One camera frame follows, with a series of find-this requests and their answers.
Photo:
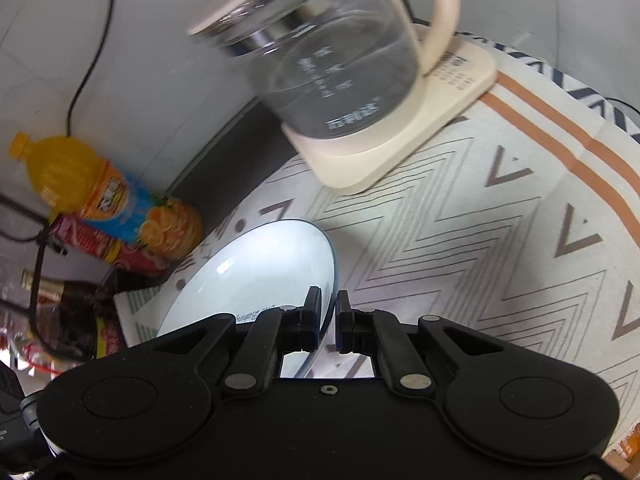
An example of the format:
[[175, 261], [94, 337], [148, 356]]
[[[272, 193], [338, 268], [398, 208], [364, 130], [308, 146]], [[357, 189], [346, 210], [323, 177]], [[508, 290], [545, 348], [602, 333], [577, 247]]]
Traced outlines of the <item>white plate sweet print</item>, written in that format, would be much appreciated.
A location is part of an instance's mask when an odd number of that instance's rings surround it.
[[241, 235], [205, 263], [168, 309], [162, 335], [230, 313], [238, 324], [262, 311], [301, 307], [313, 290], [317, 344], [326, 338], [337, 294], [337, 261], [322, 229], [303, 220], [269, 222]]

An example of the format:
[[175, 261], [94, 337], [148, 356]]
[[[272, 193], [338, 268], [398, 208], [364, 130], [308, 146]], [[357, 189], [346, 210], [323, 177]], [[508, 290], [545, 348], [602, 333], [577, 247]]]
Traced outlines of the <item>patterned woven table mat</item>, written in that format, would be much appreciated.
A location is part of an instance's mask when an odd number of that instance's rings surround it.
[[242, 232], [288, 218], [331, 237], [358, 308], [427, 313], [588, 368], [639, 422], [639, 125], [521, 51], [484, 42], [494, 88], [370, 190], [339, 196], [251, 107], [177, 188], [206, 237], [164, 286], [116, 306], [153, 338], [193, 275]]

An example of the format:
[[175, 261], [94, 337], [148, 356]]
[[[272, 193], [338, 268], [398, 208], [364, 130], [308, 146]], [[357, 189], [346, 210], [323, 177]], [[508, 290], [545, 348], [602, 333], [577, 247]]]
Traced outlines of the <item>dark sauce bottle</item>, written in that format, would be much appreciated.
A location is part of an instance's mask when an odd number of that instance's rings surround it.
[[126, 347], [113, 296], [99, 284], [40, 278], [30, 329], [57, 358], [85, 363]]

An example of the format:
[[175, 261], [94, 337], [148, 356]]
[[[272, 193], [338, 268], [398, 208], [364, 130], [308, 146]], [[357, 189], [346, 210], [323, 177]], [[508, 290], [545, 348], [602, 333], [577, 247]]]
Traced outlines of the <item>cream kettle heating base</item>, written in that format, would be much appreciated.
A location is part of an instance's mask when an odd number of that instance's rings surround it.
[[408, 98], [370, 128], [331, 140], [281, 126], [317, 179], [342, 195], [363, 192], [475, 103], [497, 80], [485, 49], [455, 36], [439, 63], [416, 81]]

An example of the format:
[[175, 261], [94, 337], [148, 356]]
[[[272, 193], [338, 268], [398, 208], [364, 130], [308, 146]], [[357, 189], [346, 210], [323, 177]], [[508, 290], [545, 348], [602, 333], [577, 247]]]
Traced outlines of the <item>red soda can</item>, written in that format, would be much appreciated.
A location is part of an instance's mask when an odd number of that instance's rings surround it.
[[147, 249], [126, 244], [81, 222], [74, 216], [62, 214], [51, 224], [51, 233], [66, 246], [98, 258], [104, 263], [149, 278], [161, 278], [170, 264]]

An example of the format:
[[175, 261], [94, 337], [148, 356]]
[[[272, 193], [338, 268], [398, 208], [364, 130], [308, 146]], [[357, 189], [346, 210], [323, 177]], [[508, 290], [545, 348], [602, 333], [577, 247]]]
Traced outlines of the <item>orange juice bottle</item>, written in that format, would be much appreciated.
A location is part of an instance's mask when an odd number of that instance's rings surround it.
[[19, 132], [9, 155], [25, 165], [32, 188], [57, 214], [72, 214], [116, 240], [172, 261], [200, 244], [202, 220], [193, 207], [149, 191], [77, 139], [35, 141]]

